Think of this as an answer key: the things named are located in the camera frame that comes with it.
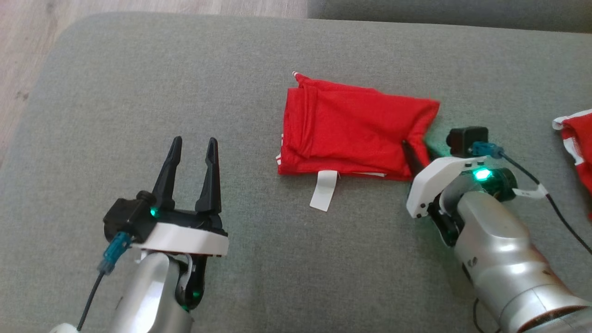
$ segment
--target green led light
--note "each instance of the green led light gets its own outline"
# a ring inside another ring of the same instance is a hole
[[[479,169],[473,172],[475,175],[475,179],[478,181],[486,180],[491,176],[491,170],[489,169]]]

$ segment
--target red garment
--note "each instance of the red garment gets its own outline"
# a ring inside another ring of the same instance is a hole
[[[563,144],[575,159],[580,180],[592,194],[592,109],[557,118],[553,128],[561,130]]]
[[[288,89],[279,174],[336,170],[410,180],[403,140],[422,163],[430,162],[423,136],[440,102],[314,80],[299,73],[295,78],[298,88]]]

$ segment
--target light wood plank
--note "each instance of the light wood plank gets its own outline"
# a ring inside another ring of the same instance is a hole
[[[0,0],[0,167],[60,33],[113,11],[305,18],[306,0]]]

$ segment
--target gray sofa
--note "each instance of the gray sofa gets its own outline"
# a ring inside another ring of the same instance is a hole
[[[592,33],[590,0],[308,0],[308,17]]]
[[[442,102],[427,137],[484,125],[541,179],[592,242],[589,196],[557,116],[592,105],[592,35],[452,25],[103,14],[49,55],[0,169],[0,332],[78,322],[107,246],[101,219],[151,189],[172,138],[184,152],[174,198],[193,207],[208,138],[220,144],[229,254],[208,261],[194,332],[472,332],[474,292],[409,184],[342,177],[327,213],[316,178],[280,177],[291,73]],[[519,178],[524,188],[531,186]],[[545,201],[509,208],[557,275],[592,299],[591,258]],[[106,332],[137,267],[101,284],[85,332]],[[497,329],[485,309],[478,320]]]

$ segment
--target folded red cloth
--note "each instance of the folded red cloth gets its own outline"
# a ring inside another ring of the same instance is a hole
[[[423,136],[438,101],[294,76],[298,88],[288,90],[279,174],[336,170],[409,180],[403,140],[429,163]]]
[[[592,194],[592,109],[557,118],[553,128],[561,130],[563,145],[574,157],[580,180]]]

